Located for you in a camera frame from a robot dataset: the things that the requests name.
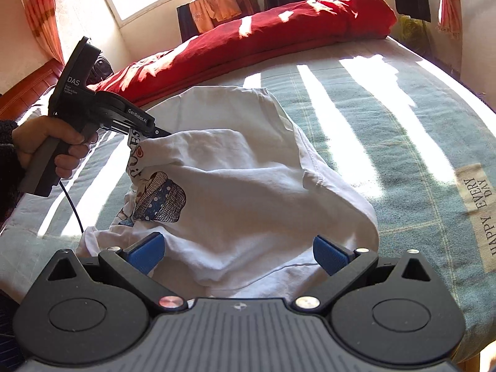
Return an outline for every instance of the metal screw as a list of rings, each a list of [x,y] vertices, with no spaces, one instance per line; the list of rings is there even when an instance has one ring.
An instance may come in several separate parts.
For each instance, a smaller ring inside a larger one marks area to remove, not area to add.
[[[294,304],[301,309],[315,309],[321,304],[321,301],[315,297],[299,297]]]
[[[168,297],[160,298],[158,304],[165,309],[176,309],[183,306],[184,299],[181,297],[176,297],[175,295],[170,295]]]

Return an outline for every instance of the hand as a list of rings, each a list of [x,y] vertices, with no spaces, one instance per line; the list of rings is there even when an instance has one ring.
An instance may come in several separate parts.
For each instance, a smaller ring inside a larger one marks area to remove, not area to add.
[[[55,117],[40,116],[27,120],[12,131],[12,141],[17,151],[21,166],[27,169],[34,152],[48,137],[59,138],[71,144],[69,154],[55,157],[55,173],[62,179],[71,177],[73,170],[79,166],[80,160],[90,150],[90,144],[96,143],[98,134],[95,133],[88,141],[65,121]]]

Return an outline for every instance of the black bag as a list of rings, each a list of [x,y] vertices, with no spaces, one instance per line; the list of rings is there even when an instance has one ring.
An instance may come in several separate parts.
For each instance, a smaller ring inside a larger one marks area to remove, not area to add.
[[[98,56],[86,80],[86,86],[97,84],[113,75],[112,66],[104,56]]]

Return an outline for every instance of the shirt sleeve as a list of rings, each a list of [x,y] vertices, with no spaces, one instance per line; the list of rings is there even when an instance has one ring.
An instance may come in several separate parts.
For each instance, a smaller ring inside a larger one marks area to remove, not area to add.
[[[16,127],[15,121],[0,121],[0,225],[21,197],[17,187],[25,174],[12,141],[12,130]]]

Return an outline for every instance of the mattress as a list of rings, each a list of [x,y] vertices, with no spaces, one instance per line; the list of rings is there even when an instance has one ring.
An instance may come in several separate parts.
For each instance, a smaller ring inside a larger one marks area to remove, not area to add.
[[[281,56],[202,85],[274,94],[329,166],[374,206],[379,253],[416,248],[440,274],[467,325],[456,361],[494,341],[496,255],[485,228],[493,226],[496,115],[480,100],[390,38]],[[101,133],[66,182],[83,226],[106,229],[122,207],[128,153],[122,136]],[[485,224],[470,193],[478,181],[485,181]],[[79,238],[59,187],[49,198],[24,196],[0,235],[0,288],[21,300],[53,253],[74,249]]]

